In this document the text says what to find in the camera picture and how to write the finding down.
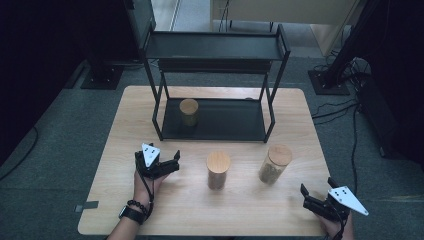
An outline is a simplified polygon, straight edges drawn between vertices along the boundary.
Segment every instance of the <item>black shelf tray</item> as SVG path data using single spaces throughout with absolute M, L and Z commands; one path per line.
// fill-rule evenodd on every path
M 264 141 L 262 105 L 254 99 L 195 99 L 199 103 L 197 125 L 181 121 L 180 102 L 169 98 L 162 125 L 164 139 Z

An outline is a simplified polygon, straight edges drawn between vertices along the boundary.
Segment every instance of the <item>cylindrical jar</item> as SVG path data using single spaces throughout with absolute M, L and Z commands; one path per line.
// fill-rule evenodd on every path
M 274 184 L 291 160 L 292 153 L 286 145 L 271 146 L 259 170 L 259 179 L 266 184 Z
M 184 125 L 192 127 L 197 124 L 199 104 L 196 100 L 187 98 L 180 102 L 181 120 Z
M 222 151 L 212 152 L 207 159 L 208 186 L 212 190 L 224 188 L 227 171 L 230 167 L 230 157 Z

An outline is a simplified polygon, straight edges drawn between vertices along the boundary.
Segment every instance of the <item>wooden table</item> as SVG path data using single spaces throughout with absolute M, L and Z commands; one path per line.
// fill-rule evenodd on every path
M 210 27 L 221 20 L 227 0 L 210 0 Z M 324 56 L 340 39 L 343 29 L 352 23 L 365 0 L 230 0 L 228 20 L 311 24 L 312 32 Z
M 244 98 L 257 97 L 260 89 L 169 87 L 169 90 L 175 97 Z M 324 199 L 329 189 L 328 168 L 301 90 L 280 88 L 277 91 L 276 125 L 266 144 L 160 142 L 152 124 L 153 106 L 150 87 L 125 89 L 87 199 L 99 201 L 99 205 L 96 209 L 84 210 L 78 225 L 81 234 L 107 235 L 112 231 L 119 221 L 118 213 L 132 197 L 134 152 L 141 149 L 142 143 L 151 142 L 161 149 L 161 161 L 172 159 L 175 152 L 181 150 L 180 170 L 172 173 L 156 193 L 155 210 L 139 234 L 323 234 L 316 217 L 302 207 L 303 196 L 299 191 L 300 184 L 304 183 L 312 196 Z M 278 181 L 267 186 L 259 180 L 258 171 L 269 146 L 277 143 L 290 147 L 293 160 Z M 231 158 L 225 187 L 220 191 L 207 186 L 206 159 L 216 150 L 225 151 Z

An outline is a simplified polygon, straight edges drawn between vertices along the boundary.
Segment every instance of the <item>human hand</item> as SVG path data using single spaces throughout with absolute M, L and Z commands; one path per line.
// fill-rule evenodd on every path
M 324 217 L 319 216 L 316 213 L 314 213 L 314 214 L 319 219 L 320 224 L 321 224 L 321 228 L 326 233 L 328 233 L 328 235 L 333 239 L 334 236 L 336 236 L 337 233 L 341 229 L 340 222 L 333 222 L 333 221 L 330 221 L 330 220 L 328 220 L 328 219 L 326 219 Z M 349 216 L 347 217 L 347 222 L 346 222 L 346 225 L 344 227 L 344 232 L 343 232 L 343 238 L 342 239 L 343 240 L 353 240 L 354 239 L 352 214 L 349 214 Z
M 160 185 L 163 180 L 168 177 L 168 175 L 162 176 L 158 179 L 152 181 L 151 179 L 144 178 L 152 193 L 156 193 L 159 190 Z M 137 170 L 134 172 L 134 196 L 133 199 L 137 202 L 140 202 L 144 206 L 149 206 L 149 192 L 146 189 L 143 181 L 141 180 L 140 174 L 138 174 Z

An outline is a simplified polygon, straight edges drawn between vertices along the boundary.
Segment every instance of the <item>black metal shelf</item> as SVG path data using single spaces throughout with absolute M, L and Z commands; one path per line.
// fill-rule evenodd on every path
M 290 55 L 284 29 L 275 34 L 233 34 L 151 31 L 140 49 L 141 59 L 155 98 L 153 124 L 159 139 L 263 141 L 267 142 L 275 124 L 272 102 Z M 158 59 L 159 90 L 153 80 L 148 59 Z M 272 92 L 268 74 L 273 61 L 281 61 Z M 195 98 L 199 103 L 199 121 L 185 126 L 179 103 L 184 98 L 170 97 L 165 73 L 212 72 L 264 75 L 257 99 Z M 157 122 L 162 91 L 166 107 L 162 128 Z M 262 98 L 266 97 L 270 125 L 265 129 Z

